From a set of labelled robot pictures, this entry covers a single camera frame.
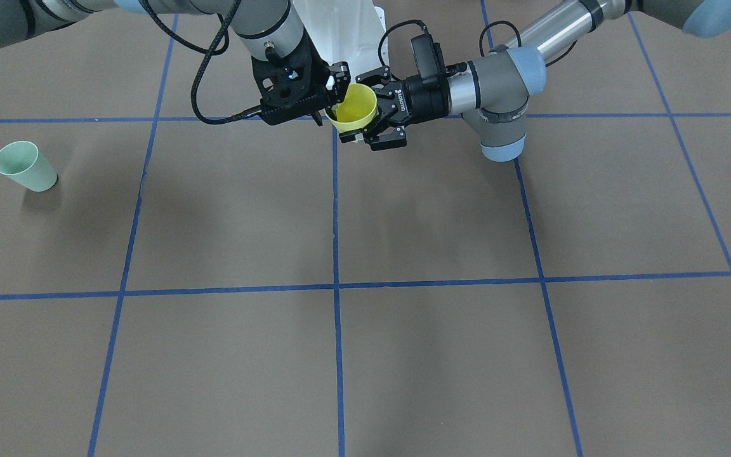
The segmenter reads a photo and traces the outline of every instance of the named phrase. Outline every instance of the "green cup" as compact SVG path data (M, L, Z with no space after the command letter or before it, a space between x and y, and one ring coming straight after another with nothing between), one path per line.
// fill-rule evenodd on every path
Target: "green cup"
M15 142L0 150L0 173L33 192L55 185L58 173L31 142Z

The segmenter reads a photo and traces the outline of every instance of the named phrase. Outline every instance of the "black cable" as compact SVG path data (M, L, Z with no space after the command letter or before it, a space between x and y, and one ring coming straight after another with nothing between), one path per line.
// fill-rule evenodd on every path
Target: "black cable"
M197 46L194 43L191 43L190 41L185 40L185 38L180 37L176 34L173 30L169 29L168 26L160 20L160 18L157 16L157 13L154 12L153 9L151 9L150 3L148 3L148 0L140 0L140 6L142 6L143 9L145 9L145 12L148 13L148 16L151 18L151 20L154 21L154 23L157 24L157 27L159 27L163 32L166 33L169 37L173 38L174 41L177 43L182 44L182 46L187 47L190 50L195 50L196 52L200 54L207 54L208 50L205 48L201 48ZM218 21L220 23L224 23L224 18L221 17L221 15L218 16ZM227 30L224 31L224 46L221 47L221 49L215 51L214 55L222 55L224 52L226 52L227 48L230 46L230 34L227 32Z
M412 25L416 24L419 26L419 29L423 31L424 34L430 35L430 33L427 31L427 25L417 18L412 18L412 20L404 20L398 24L392 25L388 30L385 31L385 34L383 34L383 37L379 39L379 46L377 46L377 57L379 58L379 63L383 67L385 67L385 60L383 60L383 44L385 44L385 40L388 39L388 35L391 34L394 30L397 30L400 27L404 27L406 25ZM396 75L394 73L391 73L391 77L395 80L398 80Z
M571 46L569 46L569 48L566 49L566 52L563 52L563 54L561 54L560 57L556 58L556 60L552 60L551 62L547 63L546 66L551 67L555 63L558 63L561 60L561 58L569 55L569 52L571 52L571 50L574 49L575 44L577 44L577 41L574 41L574 43L572 43Z
M517 38L518 47L523 46L523 41L520 40L520 32L518 31L514 23L511 23L508 20L496 20L496 22L488 23L484 30L481 31L481 35L478 36L478 52L481 54L482 57L484 57L484 35L487 35L487 32L489 32L490 29L497 25L510 26L510 28L513 29L513 32L515 32L515 38Z
M208 47L207 52L205 53L205 57L202 59L202 63L199 65L199 69L197 70L197 75L194 76L194 84L191 86L191 108L194 108L194 115L197 116L197 119L204 122L205 124L230 124L230 122L241 121L242 119L257 116L261 113L261 107L252 107L247 108L246 110L243 110L243 112L232 115L230 117L225 117L221 119L208 119L200 112L199 103L197 102L197 93L199 92L199 85L202 82L202 77L205 76L205 71L208 69L208 64L211 63L211 58L215 55L216 48L218 48L218 43L220 43L221 38L225 34L227 34L227 29L230 28L230 23L233 21L233 17L235 17L235 12L238 11L240 4L241 0L235 0L235 2L233 2L233 6L231 6L230 8L230 11L227 12L227 17L224 18L224 21L221 21L221 28L218 29L218 32L216 32L211 46Z

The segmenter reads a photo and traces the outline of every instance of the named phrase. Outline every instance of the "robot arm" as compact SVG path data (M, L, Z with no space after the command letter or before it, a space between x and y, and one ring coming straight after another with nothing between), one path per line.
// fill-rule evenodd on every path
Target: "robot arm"
M345 99L348 64L329 65L319 56L291 0L237 1L148 0L148 6L159 14L198 15L223 14L237 6L228 20L252 55L261 92L261 105L243 116L260 116L267 124L313 116L320 124L319 110L328 112ZM118 6L145 13L140 0L0 0L0 48ZM423 28L423 35L412 40L418 75L397 80L384 66L357 76L377 96L376 115L363 128L341 132L341 139L362 140L373 150L402 147L407 125L461 115L481 136L489 159L514 159L525 142L528 99L546 84L545 61L629 11L699 37L731 28L731 0L563 0L522 30L520 46L514 39L478 60L450 66Z

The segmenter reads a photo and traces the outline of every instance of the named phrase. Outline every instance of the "light blue joint cap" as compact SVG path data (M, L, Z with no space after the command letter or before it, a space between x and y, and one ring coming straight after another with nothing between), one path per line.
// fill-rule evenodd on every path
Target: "light blue joint cap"
M132 13L145 14L145 9L140 5L139 0L114 0L114 4Z
M546 61L540 51L524 46L507 50L515 67L520 73L520 78L526 84L526 91L529 95L538 95L546 89Z
M687 18L682 31L701 38L713 38L731 29L731 0L704 0Z
M481 145L481 151L484 153L485 158L493 162L510 162L510 160L517 159L520 156L525 143L526 134L524 133L523 138L510 145L505 145L505 147L485 147L485 145Z

